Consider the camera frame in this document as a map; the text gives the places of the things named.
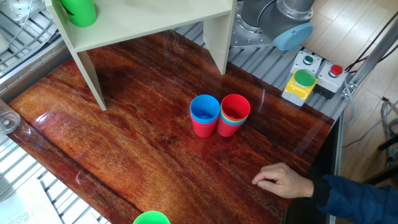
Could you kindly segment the person's hand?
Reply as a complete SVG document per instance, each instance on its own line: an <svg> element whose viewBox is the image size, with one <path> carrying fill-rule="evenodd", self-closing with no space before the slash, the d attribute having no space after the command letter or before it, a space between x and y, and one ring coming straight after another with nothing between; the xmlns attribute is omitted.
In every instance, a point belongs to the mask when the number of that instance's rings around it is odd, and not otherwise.
<svg viewBox="0 0 398 224"><path fill-rule="evenodd" d="M253 185L269 191L282 198L310 198L314 185L310 179L304 178L285 163L264 166L253 178Z"/></svg>

